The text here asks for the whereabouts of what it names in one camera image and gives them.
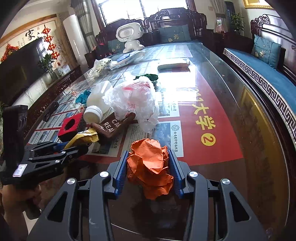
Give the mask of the person's left hand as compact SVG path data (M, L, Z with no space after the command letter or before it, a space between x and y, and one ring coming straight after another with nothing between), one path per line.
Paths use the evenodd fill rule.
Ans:
M38 184L34 190L25 190L17 189L12 184L4 185L1 194L6 223L20 239L25 240L28 236L28 228L23 216L27 207L26 201L32 199L33 204L38 205L41 201L41 186Z

